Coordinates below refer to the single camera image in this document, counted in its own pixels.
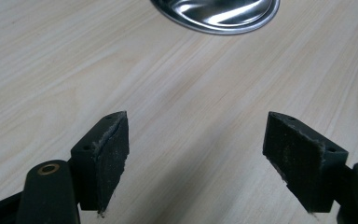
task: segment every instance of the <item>table surface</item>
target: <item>table surface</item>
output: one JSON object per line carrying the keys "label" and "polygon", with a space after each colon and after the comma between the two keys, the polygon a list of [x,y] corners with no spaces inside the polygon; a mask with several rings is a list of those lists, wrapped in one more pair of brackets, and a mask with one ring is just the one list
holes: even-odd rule
{"label": "table surface", "polygon": [[335,223],[262,155],[269,111],[358,162],[358,1],[286,1],[265,27],[206,35],[149,1],[0,0],[0,200],[126,110],[131,153],[105,218],[83,223]]}

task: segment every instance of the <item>stainless steel dish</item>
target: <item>stainless steel dish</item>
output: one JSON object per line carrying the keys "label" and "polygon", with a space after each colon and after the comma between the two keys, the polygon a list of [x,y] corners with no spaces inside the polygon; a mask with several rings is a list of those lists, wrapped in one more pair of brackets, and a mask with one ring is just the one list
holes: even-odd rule
{"label": "stainless steel dish", "polygon": [[275,16],[280,0],[151,0],[165,16],[188,28],[215,35],[258,29]]}

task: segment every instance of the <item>black clamp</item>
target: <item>black clamp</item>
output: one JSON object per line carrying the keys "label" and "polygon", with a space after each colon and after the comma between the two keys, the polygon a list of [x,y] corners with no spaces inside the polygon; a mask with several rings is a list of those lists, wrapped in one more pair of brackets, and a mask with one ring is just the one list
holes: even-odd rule
{"label": "black clamp", "polygon": [[269,112],[263,154],[309,213],[341,207],[338,223],[358,223],[358,163],[348,151],[290,116]]}
{"label": "black clamp", "polygon": [[69,161],[46,161],[29,171],[23,192],[0,202],[0,223],[80,223],[78,203],[101,214],[129,153],[127,113],[102,118],[72,148]]}

